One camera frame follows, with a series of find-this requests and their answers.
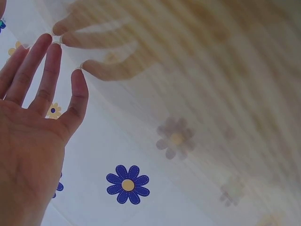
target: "flower petal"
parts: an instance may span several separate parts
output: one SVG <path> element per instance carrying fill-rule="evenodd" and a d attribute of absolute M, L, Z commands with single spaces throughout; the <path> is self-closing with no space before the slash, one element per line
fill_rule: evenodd
<path fill-rule="evenodd" d="M 184 118 L 180 118 L 176 124 L 176 129 L 183 131 L 186 126 L 187 126 L 187 120 Z"/>
<path fill-rule="evenodd" d="M 120 179 L 120 177 L 118 177 L 112 173 L 109 173 L 107 175 L 107 181 L 109 181 L 112 184 L 121 184 L 122 183 L 122 180 Z"/>
<path fill-rule="evenodd" d="M 168 130 L 174 129 L 175 126 L 176 126 L 176 121 L 173 117 L 169 117 L 168 119 L 166 119 L 166 121 L 165 121 L 166 129 L 168 129 Z"/>
<path fill-rule="evenodd" d="M 128 170 L 128 179 L 135 180 L 139 175 L 140 169 L 138 166 L 131 166 Z"/>
<path fill-rule="evenodd" d="M 64 190 L 64 186 L 62 183 L 58 183 L 58 186 L 57 186 L 57 191 L 61 192 L 62 190 Z"/>
<path fill-rule="evenodd" d="M 192 129 L 186 129 L 184 131 L 184 136 L 186 139 L 192 138 L 194 136 L 194 134 L 195 134 L 195 131 Z"/>
<path fill-rule="evenodd" d="M 159 150 L 164 150 L 164 149 L 168 148 L 167 142 L 163 139 L 158 140 L 158 142 L 156 143 L 156 146 Z"/>
<path fill-rule="evenodd" d="M 137 205 L 140 203 L 140 198 L 135 192 L 129 192 L 129 199 L 132 204 Z"/>
<path fill-rule="evenodd" d="M 134 191 L 136 191 L 138 195 L 141 195 L 143 197 L 146 197 L 150 194 L 149 189 L 145 187 L 135 187 Z"/>
<path fill-rule="evenodd" d="M 139 176 L 135 181 L 135 186 L 143 186 L 146 185 L 150 181 L 149 177 L 147 175 Z"/>
<path fill-rule="evenodd" d="M 165 152 L 165 156 L 167 159 L 173 159 L 175 157 L 175 151 L 171 148 L 168 148 Z"/>
<path fill-rule="evenodd" d="M 116 166 L 116 173 L 122 179 L 127 179 L 127 169 L 123 165 Z"/>
<path fill-rule="evenodd" d="M 122 190 L 119 195 L 117 196 L 117 202 L 119 202 L 120 204 L 124 204 L 126 203 L 128 198 L 128 192 L 126 192 L 125 190 Z"/>
<path fill-rule="evenodd" d="M 10 48 L 10 49 L 8 50 L 8 54 L 9 54 L 10 56 L 12 56 L 12 55 L 15 53 L 15 51 L 16 51 L 15 48 Z"/>
<path fill-rule="evenodd" d="M 195 149 L 196 144 L 192 140 L 188 140 L 185 142 L 183 148 L 186 149 L 186 151 L 191 152 Z"/>
<path fill-rule="evenodd" d="M 109 194 L 117 194 L 120 193 L 121 191 L 123 191 L 121 185 L 112 185 L 107 188 L 107 192 Z"/>

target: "blurred hand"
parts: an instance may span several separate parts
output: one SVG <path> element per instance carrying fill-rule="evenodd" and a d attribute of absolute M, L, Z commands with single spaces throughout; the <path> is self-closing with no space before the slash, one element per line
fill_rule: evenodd
<path fill-rule="evenodd" d="M 221 6 L 237 24 L 220 17 Z M 113 53 L 104 62 L 83 63 L 84 70 L 105 81 L 130 79 L 156 62 L 172 62 L 181 67 L 187 56 L 195 56 L 200 49 L 235 35 L 239 29 L 231 30 L 232 27 L 247 32 L 256 24 L 287 18 L 272 1 L 262 0 L 77 0 L 68 11 L 69 15 L 53 27 L 54 34 L 62 35 L 66 46 L 103 49 L 138 43 L 135 53 L 122 62 Z M 130 18 L 130 22 L 107 32 L 78 32 L 124 18 Z"/>
<path fill-rule="evenodd" d="M 114 52 L 110 52 L 104 62 L 85 61 L 82 68 L 95 77 L 104 81 L 130 79 L 159 61 L 155 53 L 149 50 L 147 41 L 138 35 L 136 29 L 139 25 L 136 20 L 108 32 L 77 31 L 91 25 L 126 18 L 129 13 L 124 11 L 123 4 L 117 5 L 113 1 L 104 0 L 78 0 L 71 4 L 68 10 L 70 14 L 53 27 L 53 33 L 62 35 L 61 42 L 68 47 L 104 49 L 118 48 L 133 41 L 138 42 L 135 53 L 123 62 Z"/>
<path fill-rule="evenodd" d="M 40 225 L 57 188 L 64 148 L 82 123 L 88 89 L 81 70 L 71 76 L 72 98 L 57 119 L 45 119 L 53 101 L 62 50 L 43 34 L 31 51 L 20 46 L 0 71 L 0 225 Z M 44 73 L 28 109 L 22 103 L 47 53 Z"/>

